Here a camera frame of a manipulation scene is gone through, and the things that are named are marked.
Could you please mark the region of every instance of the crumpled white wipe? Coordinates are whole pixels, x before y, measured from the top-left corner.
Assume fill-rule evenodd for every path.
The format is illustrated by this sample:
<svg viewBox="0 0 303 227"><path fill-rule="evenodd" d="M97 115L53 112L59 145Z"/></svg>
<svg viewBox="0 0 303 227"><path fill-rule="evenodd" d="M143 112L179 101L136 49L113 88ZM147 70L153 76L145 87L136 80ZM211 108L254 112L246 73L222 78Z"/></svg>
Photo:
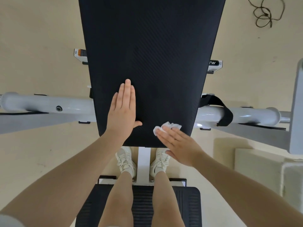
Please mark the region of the crumpled white wipe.
<svg viewBox="0 0 303 227"><path fill-rule="evenodd" d="M178 128L178 129L181 129L181 127L182 127L182 126L179 125L179 124L170 123L170 122L166 122L166 123L162 124L162 126L168 126L170 129L172 129L173 127L176 127L176 128ZM154 132L154 135L155 135L155 136L156 136L156 130L157 130L157 129L160 129L161 131L164 131L164 132L166 133L166 131L162 129L162 126L161 126L161 127L160 127L160 126L155 126L155 128L153 129L153 132Z"/></svg>

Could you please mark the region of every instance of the carbon fiber texture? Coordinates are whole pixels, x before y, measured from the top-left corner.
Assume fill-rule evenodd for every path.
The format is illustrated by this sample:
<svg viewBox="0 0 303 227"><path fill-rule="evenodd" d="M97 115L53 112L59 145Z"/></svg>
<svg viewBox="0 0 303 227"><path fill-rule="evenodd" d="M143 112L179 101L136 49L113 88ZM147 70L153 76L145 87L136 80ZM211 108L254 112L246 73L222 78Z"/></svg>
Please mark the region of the carbon fiber texture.
<svg viewBox="0 0 303 227"><path fill-rule="evenodd" d="M79 0L99 135L129 78L143 126L125 146L163 147L153 128L190 135L225 0Z"/></svg>
<svg viewBox="0 0 303 227"><path fill-rule="evenodd" d="M95 185L77 215L75 227L97 227L107 197L113 185ZM181 217L186 227L201 227L201 196L195 187L173 186ZM134 227L151 226L154 214L152 206L153 186L133 186L134 201L132 213Z"/></svg>

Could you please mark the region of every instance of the tangled black wire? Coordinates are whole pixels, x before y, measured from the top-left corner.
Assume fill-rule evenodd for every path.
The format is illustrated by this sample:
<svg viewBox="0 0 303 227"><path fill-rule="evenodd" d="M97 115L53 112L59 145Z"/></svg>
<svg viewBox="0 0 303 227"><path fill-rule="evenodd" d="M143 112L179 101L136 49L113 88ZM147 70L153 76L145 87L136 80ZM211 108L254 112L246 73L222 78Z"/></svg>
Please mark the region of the tangled black wire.
<svg viewBox="0 0 303 227"><path fill-rule="evenodd" d="M250 0L248 0L248 1L249 1L249 3L250 3L253 7L255 7L255 10L254 10L253 13L254 13L254 16L257 18L257 20L256 20L256 26L257 26L257 27L263 28L263 27L267 26L268 24L269 24L270 27L272 27L272 21L273 21L273 20L276 20L276 21L281 20L282 15L283 15L284 10L285 10L285 2L284 2L284 0L280 0L280 1L282 2L282 4L283 4L283 10L282 10L282 13L281 13L280 17L277 18L277 19L272 18L271 11L269 10L269 8L263 6L264 0L262 0L261 6L255 6ZM256 15L256 10L258 10L258 9L261 9L261 11L262 11L262 13L261 13L260 16L257 16L257 15ZM258 24L258 21L259 21L260 19L261 19L261 20L268 20L267 24L266 24L266 25L263 25L263 26L260 26L260 25Z"/></svg>

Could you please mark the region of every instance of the forearm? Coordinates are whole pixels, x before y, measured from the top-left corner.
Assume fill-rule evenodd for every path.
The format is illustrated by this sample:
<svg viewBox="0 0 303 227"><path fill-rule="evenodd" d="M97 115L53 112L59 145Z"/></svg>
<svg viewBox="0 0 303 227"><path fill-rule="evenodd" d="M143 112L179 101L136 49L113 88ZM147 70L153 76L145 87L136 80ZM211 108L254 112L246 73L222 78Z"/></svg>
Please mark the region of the forearm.
<svg viewBox="0 0 303 227"><path fill-rule="evenodd" d="M267 187L218 163L205 153L194 167L219 191L248 226L303 226L303 216Z"/></svg>
<svg viewBox="0 0 303 227"><path fill-rule="evenodd" d="M104 134L26 188L1 213L17 218L25 226L70 226L122 144L113 140L113 134Z"/></svg>

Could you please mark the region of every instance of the white sneaker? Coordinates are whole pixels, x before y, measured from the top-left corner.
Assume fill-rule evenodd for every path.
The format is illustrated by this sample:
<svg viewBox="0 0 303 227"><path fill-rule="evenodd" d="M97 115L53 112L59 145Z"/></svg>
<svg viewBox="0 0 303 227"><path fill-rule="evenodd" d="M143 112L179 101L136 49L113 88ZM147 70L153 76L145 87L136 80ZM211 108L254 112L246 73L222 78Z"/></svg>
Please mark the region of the white sneaker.
<svg viewBox="0 0 303 227"><path fill-rule="evenodd" d="M131 174L132 178L137 175L137 166L131 159L131 149L129 146L122 146L116 153L116 158L121 173L127 171Z"/></svg>
<svg viewBox="0 0 303 227"><path fill-rule="evenodd" d="M152 162L149 168L149 174L153 177L160 171L165 172L169 165L170 156L165 154L167 148L158 148L156 151L156 159Z"/></svg>

